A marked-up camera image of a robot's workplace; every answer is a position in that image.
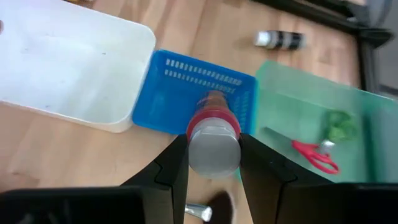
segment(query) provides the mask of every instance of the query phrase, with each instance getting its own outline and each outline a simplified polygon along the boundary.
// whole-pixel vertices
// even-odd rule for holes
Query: scissors handle
[[[316,168],[322,170],[327,174],[337,174],[339,173],[339,168],[331,159],[329,154],[320,154],[316,151],[318,145],[316,144],[305,144],[296,140],[292,141],[293,148],[298,150],[301,155],[303,155],[308,161]],[[328,164],[332,167],[329,169],[323,166],[321,163]]]

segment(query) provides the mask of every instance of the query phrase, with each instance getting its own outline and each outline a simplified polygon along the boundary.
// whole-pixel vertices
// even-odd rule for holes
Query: wooden surface
[[[157,47],[255,74],[267,59],[347,85],[358,84],[354,39],[247,0],[96,0],[86,7],[149,26]],[[259,30],[302,32],[308,46],[273,52],[252,45]],[[111,134],[0,103],[0,191],[21,187],[119,185],[153,160],[172,136],[133,127]],[[242,185],[190,170],[189,202],[219,189],[233,195],[236,223],[252,223]],[[185,216],[186,223],[201,223]]]

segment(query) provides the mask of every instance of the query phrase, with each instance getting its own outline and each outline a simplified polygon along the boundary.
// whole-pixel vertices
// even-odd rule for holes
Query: red scissors
[[[328,149],[333,147],[333,143],[329,140],[324,140],[320,145],[302,143],[297,140],[291,140],[287,136],[278,133],[270,128],[266,128],[267,131],[278,135],[278,139],[283,138],[289,141],[294,149],[296,149],[301,155],[303,155],[313,166],[322,170],[327,174],[338,174],[340,172],[337,164],[335,164],[328,153]]]

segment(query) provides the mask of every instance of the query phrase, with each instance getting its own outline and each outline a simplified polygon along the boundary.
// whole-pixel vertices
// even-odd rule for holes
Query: black cable
[[[383,9],[380,12],[379,19],[374,24],[374,27],[380,27],[383,25],[384,21],[387,18],[388,13],[391,10],[391,6],[392,6],[392,0],[384,0]]]

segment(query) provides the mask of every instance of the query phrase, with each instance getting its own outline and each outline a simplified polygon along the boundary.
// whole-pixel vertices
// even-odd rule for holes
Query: green object
[[[263,64],[256,78],[255,138],[334,182],[398,182],[394,100],[272,61]],[[282,145],[278,136],[267,134],[265,127],[312,144],[319,144],[325,135],[336,141],[330,154],[340,174],[318,170],[290,145]]]

